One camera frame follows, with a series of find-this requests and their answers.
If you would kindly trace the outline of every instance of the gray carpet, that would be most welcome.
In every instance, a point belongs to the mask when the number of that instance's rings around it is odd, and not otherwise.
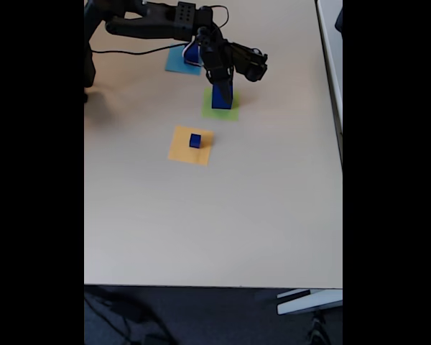
[[[278,316],[275,289],[115,287],[152,307],[179,345],[305,345],[312,314]],[[93,306],[124,330],[122,318],[86,295]],[[323,311],[332,345],[341,345],[343,307]],[[131,339],[160,335],[153,323],[130,323]],[[124,340],[85,303],[85,344],[121,345]]]

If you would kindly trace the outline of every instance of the white table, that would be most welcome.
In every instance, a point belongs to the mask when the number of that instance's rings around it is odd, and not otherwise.
[[[315,3],[215,3],[230,9],[224,37],[269,55],[258,83],[235,75],[237,122],[201,118],[204,73],[165,72],[167,51],[94,56],[85,284],[342,288],[342,167]],[[173,42],[99,27],[91,47]],[[214,131],[207,167],[167,159],[176,125]]]

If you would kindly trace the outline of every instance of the black cable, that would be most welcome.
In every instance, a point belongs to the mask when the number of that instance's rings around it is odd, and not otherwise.
[[[230,12],[228,12],[227,6],[224,6],[224,5],[212,5],[212,6],[209,6],[209,7],[211,9],[215,9],[217,7],[220,7],[220,8],[225,9],[227,11],[227,20],[225,21],[225,23],[222,24],[221,27],[219,27],[219,29],[222,29],[228,23],[228,20],[230,19]]]
[[[108,301],[109,303],[112,303],[113,300],[122,300],[122,301],[126,301],[127,303],[132,303],[131,301],[128,300],[124,300],[124,298],[121,295],[116,295],[115,293],[111,294],[108,293],[109,295],[103,295],[106,292],[103,292],[103,294],[100,294],[100,292],[102,291],[102,289],[100,289],[99,287],[97,287],[96,291],[90,291],[88,293],[93,294],[94,296],[103,296],[101,298],[103,298],[105,301]],[[164,322],[153,312],[153,310],[146,304],[144,304],[143,302],[137,301],[135,300],[134,303],[132,303],[132,305],[134,305],[137,308],[140,308],[142,310],[144,319],[147,319],[148,321],[152,321],[154,322],[158,328],[161,330],[161,332],[165,335],[166,339],[169,341],[170,345],[177,345],[177,342],[175,341],[174,337],[172,336],[172,334],[170,333],[170,331],[167,329],[166,325],[164,324]],[[131,342],[130,345],[140,345],[140,343],[138,341],[136,342]]]
[[[131,338],[131,327],[129,326],[129,323],[125,317],[123,317],[123,323],[124,323],[124,327],[126,328],[126,333],[128,338]],[[130,344],[128,342],[128,339],[124,339],[123,345],[128,345],[128,344]]]
[[[117,329],[117,327],[115,327],[115,325],[112,324],[112,322],[110,322],[100,311],[96,310],[91,303],[89,303],[89,301],[86,299],[86,296],[84,296],[85,298],[85,302],[88,305],[88,307],[97,315],[99,316],[102,320],[104,320],[116,333],[118,333],[120,336],[122,336],[123,338],[125,338],[127,341],[129,341],[130,343],[132,342],[131,339],[129,338],[129,336],[127,336],[125,333],[123,333],[122,331],[120,331],[119,329]]]
[[[209,6],[209,7],[211,9],[215,9],[215,8],[220,7],[220,8],[225,9],[227,11],[227,20],[225,21],[225,23],[222,24],[222,26],[218,27],[219,29],[222,29],[228,23],[228,21],[230,19],[230,12],[228,11],[228,7],[224,6],[224,5],[212,5],[212,6]],[[119,54],[146,55],[146,54],[150,54],[151,52],[159,52],[160,50],[170,49],[170,48],[174,48],[174,47],[181,47],[183,45],[188,45],[188,43],[179,43],[178,45],[170,45],[170,46],[167,46],[167,47],[161,47],[161,48],[149,50],[147,52],[127,52],[125,50],[103,50],[103,51],[91,50],[91,51],[94,52],[94,53],[96,53],[96,54],[107,54],[109,52],[117,52]]]
[[[106,54],[108,52],[118,52],[121,54],[130,54],[130,55],[146,55],[146,54],[150,54],[151,52],[159,52],[160,50],[165,50],[165,49],[170,49],[170,48],[174,48],[174,47],[181,47],[183,45],[187,45],[187,43],[179,43],[178,45],[170,45],[167,47],[161,47],[161,48],[157,48],[157,49],[153,49],[153,50],[149,50],[148,52],[126,52],[124,50],[104,50],[104,51],[98,51],[98,50],[91,50],[92,52],[95,52],[96,54]]]

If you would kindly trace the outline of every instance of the blue square paper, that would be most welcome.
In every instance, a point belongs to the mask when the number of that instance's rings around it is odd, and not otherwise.
[[[183,50],[184,46],[171,48],[164,69],[170,72],[200,75],[201,67],[184,63],[184,58],[182,56]]]

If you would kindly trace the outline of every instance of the blue block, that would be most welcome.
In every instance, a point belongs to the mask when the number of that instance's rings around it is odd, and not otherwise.
[[[185,63],[190,64],[200,64],[200,54],[198,52],[198,45],[196,43],[193,43],[189,48],[185,51],[184,54],[184,61]]]
[[[231,92],[231,104],[226,103],[223,100],[222,93],[220,88],[217,85],[213,85],[213,109],[231,109],[231,105],[233,104],[233,85],[230,86]]]
[[[201,136],[199,134],[190,135],[190,147],[194,147],[195,149],[201,148]]]

